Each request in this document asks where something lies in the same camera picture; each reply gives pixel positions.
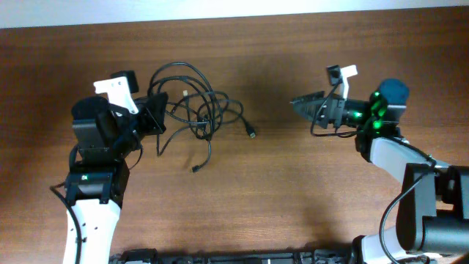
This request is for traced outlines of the black cable long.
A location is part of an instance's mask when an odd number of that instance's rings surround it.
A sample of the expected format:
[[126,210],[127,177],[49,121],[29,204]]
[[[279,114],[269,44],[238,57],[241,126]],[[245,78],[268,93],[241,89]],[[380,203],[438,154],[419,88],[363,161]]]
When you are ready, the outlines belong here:
[[[171,67],[186,67],[195,75],[162,77],[161,73]],[[172,81],[180,81],[191,90],[181,99],[168,102],[171,109],[166,113],[186,124],[197,139],[209,141],[222,125],[237,121],[243,122],[249,137],[256,137],[253,125],[244,117],[244,105],[231,99],[225,92],[213,89],[207,77],[187,62],[170,62],[158,68],[150,78],[147,94],[151,96],[162,93],[163,87]]]

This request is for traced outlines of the black cable short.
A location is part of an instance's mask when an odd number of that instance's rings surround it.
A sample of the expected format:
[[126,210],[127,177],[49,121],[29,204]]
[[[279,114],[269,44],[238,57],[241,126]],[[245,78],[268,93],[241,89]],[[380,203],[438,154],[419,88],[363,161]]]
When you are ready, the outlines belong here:
[[191,155],[197,153],[197,150],[195,150],[196,143],[201,144],[205,142],[207,144],[207,157],[200,164],[191,167],[192,173],[196,173],[210,161],[212,156],[212,132],[215,129],[209,114],[200,114],[192,109],[187,109],[186,113],[187,117],[183,119],[174,115],[173,111],[167,112],[170,117],[182,122],[184,126],[173,132],[164,144],[161,143],[160,137],[157,136],[156,152],[157,157],[161,157],[168,150],[168,147],[170,147],[170,153],[182,153],[185,150],[188,152],[188,161],[190,161]]

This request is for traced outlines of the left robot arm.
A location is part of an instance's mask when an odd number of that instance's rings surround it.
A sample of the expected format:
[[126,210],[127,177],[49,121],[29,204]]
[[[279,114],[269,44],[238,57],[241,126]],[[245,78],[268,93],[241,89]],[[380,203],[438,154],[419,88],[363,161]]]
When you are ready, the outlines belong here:
[[130,176],[126,157],[142,148],[145,136],[165,132],[169,96],[145,98],[138,114],[101,96],[72,108],[78,140],[64,181],[67,240],[64,263],[107,263]]

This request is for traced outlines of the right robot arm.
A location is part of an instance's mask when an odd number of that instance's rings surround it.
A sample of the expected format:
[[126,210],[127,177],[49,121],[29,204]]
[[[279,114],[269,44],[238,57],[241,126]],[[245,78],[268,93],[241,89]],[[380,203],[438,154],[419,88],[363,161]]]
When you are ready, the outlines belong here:
[[468,253],[468,167],[433,158],[412,146],[399,129],[409,89],[386,79],[367,101],[350,100],[334,91],[291,99],[300,116],[352,137],[355,149],[383,169],[402,190],[382,214],[376,235],[358,236],[344,263],[431,263],[434,255]]

